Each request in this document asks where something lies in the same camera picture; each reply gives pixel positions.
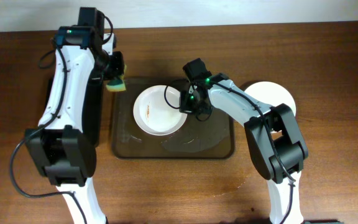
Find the white plate top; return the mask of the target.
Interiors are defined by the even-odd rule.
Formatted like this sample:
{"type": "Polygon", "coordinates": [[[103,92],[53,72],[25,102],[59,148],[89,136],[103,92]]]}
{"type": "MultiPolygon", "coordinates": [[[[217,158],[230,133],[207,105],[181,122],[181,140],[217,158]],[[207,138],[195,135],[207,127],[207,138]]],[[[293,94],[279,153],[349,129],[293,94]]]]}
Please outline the white plate top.
{"type": "Polygon", "coordinates": [[[154,136],[166,136],[178,131],[185,123],[187,115],[173,107],[178,107],[180,92],[170,86],[155,85],[142,91],[133,105],[134,120],[144,132],[154,136]]]}

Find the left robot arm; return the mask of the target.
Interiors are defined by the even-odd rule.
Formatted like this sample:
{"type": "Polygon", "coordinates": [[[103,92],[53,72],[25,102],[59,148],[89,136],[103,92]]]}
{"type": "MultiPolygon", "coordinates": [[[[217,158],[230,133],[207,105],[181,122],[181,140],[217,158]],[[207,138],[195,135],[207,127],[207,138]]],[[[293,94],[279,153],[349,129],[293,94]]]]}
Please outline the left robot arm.
{"type": "Polygon", "coordinates": [[[52,44],[55,74],[45,111],[23,139],[39,174],[56,186],[75,223],[106,223],[93,185],[103,91],[122,91],[126,65],[109,19],[81,7],[78,22],[62,26],[52,44]]]}

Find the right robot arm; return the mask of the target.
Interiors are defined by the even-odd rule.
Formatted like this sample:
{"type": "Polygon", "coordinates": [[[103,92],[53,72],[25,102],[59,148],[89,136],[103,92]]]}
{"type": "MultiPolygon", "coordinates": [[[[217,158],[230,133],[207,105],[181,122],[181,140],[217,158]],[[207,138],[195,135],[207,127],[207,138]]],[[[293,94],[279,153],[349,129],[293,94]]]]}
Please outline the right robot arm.
{"type": "Polygon", "coordinates": [[[219,109],[241,124],[254,168],[267,181],[270,222],[303,223],[299,188],[309,152],[291,108],[256,100],[227,75],[213,75],[200,58],[183,71],[190,86],[180,93],[180,112],[199,115],[219,109]]]}

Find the green yellow sponge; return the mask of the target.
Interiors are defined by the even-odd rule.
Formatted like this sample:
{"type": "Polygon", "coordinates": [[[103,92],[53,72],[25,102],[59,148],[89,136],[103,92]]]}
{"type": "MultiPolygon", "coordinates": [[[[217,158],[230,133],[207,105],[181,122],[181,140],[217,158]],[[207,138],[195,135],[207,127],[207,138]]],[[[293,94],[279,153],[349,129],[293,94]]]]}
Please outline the green yellow sponge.
{"type": "Polygon", "coordinates": [[[126,91],[126,84],[124,82],[126,69],[127,69],[127,65],[124,66],[124,70],[121,75],[113,78],[106,84],[107,91],[110,91],[110,92],[126,91]]]}

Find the light blue plate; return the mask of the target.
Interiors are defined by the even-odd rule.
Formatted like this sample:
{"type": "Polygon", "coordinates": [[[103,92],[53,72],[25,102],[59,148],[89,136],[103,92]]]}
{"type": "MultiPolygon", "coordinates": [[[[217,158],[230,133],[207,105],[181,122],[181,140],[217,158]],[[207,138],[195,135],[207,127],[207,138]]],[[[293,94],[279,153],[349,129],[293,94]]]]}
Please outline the light blue plate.
{"type": "Polygon", "coordinates": [[[245,90],[249,96],[263,103],[278,106],[282,103],[289,106],[294,115],[296,115],[295,100],[290,92],[283,86],[274,82],[256,82],[248,86],[245,90]]]}

